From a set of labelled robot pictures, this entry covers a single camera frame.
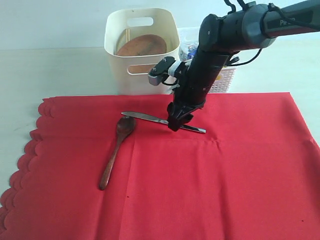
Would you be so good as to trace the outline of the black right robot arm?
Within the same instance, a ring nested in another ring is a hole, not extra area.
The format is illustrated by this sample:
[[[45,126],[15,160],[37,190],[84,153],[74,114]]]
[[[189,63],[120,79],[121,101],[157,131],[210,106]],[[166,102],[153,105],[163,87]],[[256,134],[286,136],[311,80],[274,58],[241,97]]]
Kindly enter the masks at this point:
[[[284,8],[273,3],[242,5],[241,11],[218,17],[209,14],[201,23],[198,47],[190,63],[172,60],[168,75],[176,78],[173,101],[167,107],[168,127],[177,131],[204,106],[222,68],[240,51],[262,50],[277,37],[320,30],[320,2],[306,0]]]

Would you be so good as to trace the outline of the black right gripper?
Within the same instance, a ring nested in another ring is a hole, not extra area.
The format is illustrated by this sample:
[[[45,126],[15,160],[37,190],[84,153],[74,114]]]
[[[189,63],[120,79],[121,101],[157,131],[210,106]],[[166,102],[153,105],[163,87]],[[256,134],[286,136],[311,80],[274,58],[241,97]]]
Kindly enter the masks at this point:
[[[172,131],[177,132],[192,120],[195,111],[202,109],[209,90],[231,56],[228,52],[196,51],[183,74],[184,82],[167,106],[168,127]]]

